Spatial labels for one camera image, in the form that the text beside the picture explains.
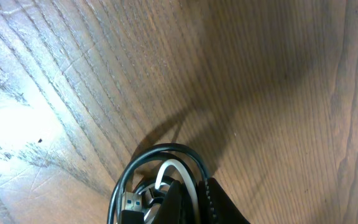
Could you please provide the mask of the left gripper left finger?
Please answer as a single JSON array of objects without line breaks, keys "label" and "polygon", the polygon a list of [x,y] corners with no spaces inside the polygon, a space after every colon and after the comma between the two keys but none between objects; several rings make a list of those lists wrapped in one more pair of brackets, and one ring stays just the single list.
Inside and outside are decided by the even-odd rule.
[{"label": "left gripper left finger", "polygon": [[179,224],[181,215],[181,183],[174,180],[171,184],[153,224]]}]

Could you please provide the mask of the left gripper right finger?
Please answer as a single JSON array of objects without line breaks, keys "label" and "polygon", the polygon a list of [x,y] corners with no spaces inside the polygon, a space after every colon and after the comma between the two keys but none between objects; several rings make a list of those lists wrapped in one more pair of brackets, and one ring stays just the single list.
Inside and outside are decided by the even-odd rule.
[{"label": "left gripper right finger", "polygon": [[197,193],[202,224],[250,224],[215,178],[200,181]]}]

